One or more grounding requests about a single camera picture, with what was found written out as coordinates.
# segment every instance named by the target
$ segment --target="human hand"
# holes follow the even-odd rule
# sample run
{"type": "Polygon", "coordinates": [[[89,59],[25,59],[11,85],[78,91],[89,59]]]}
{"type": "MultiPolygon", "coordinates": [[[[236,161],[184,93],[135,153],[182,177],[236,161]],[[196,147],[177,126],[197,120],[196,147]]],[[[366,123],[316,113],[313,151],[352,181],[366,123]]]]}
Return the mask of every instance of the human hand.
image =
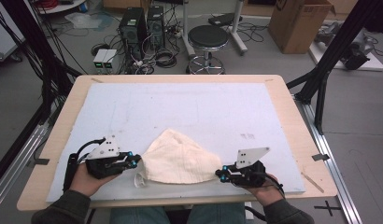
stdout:
{"type": "Polygon", "coordinates": [[[101,188],[101,186],[116,177],[117,175],[111,175],[102,179],[97,179],[89,174],[86,163],[83,162],[78,166],[69,189],[80,192],[87,197],[91,197],[97,190],[99,190],[99,188],[101,188]]]}
{"type": "Polygon", "coordinates": [[[271,203],[284,199],[277,187],[274,186],[269,180],[266,180],[260,188],[246,188],[246,190],[255,196],[262,206],[267,206],[271,203]]]}

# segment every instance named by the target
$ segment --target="beige cloth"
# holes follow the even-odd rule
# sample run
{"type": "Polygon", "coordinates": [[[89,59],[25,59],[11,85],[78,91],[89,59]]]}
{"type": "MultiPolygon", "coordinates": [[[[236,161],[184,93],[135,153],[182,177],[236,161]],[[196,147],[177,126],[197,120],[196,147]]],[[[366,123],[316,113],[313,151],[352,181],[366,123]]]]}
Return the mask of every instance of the beige cloth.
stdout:
{"type": "Polygon", "coordinates": [[[194,184],[217,178],[220,158],[188,136],[165,130],[142,155],[146,179],[168,184],[194,184]]]}

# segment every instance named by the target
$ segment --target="blue jeans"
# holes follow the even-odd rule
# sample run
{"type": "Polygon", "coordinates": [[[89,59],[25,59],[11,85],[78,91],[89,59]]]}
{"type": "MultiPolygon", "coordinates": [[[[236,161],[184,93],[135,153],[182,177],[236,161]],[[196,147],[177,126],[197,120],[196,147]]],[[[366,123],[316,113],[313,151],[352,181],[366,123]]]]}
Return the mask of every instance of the blue jeans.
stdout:
{"type": "MultiPolygon", "coordinates": [[[[170,224],[163,207],[113,208],[110,224],[170,224]]],[[[244,203],[195,205],[188,224],[245,224],[244,203]]]]}

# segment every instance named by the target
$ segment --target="white paper sheet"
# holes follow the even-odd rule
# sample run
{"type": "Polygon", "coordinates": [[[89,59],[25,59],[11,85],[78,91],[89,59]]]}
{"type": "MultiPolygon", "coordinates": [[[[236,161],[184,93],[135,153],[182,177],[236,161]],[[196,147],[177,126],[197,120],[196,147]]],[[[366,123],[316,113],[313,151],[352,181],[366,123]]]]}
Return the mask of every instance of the white paper sheet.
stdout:
{"type": "MultiPolygon", "coordinates": [[[[165,129],[188,135],[200,146],[233,164],[237,150],[270,147],[261,161],[286,192],[305,191],[277,113],[259,83],[98,83],[93,84],[60,158],[48,202],[62,195],[66,162],[85,143],[116,135],[121,151],[143,154],[165,129]]],[[[96,146],[87,147],[81,155],[96,146]]],[[[147,181],[134,186],[143,167],[127,170],[92,196],[93,200],[157,199],[242,195],[244,189],[219,180],[193,185],[147,181]]]]}

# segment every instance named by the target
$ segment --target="person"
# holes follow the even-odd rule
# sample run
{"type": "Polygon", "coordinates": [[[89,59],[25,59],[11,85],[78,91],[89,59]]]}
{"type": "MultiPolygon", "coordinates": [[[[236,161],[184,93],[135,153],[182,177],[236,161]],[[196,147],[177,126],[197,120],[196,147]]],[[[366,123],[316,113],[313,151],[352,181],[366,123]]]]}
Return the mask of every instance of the person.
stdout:
{"type": "MultiPolygon", "coordinates": [[[[32,224],[84,223],[90,206],[90,197],[114,178],[116,176],[96,179],[88,173],[85,163],[80,164],[69,190],[46,209],[34,213],[32,224]]],[[[267,181],[261,188],[247,190],[262,205],[267,223],[314,223],[312,216],[290,205],[278,189],[267,181]]],[[[188,224],[245,222],[243,203],[195,205],[188,219],[188,224]]],[[[169,219],[162,207],[116,208],[111,211],[110,223],[169,223],[169,219]]]]}

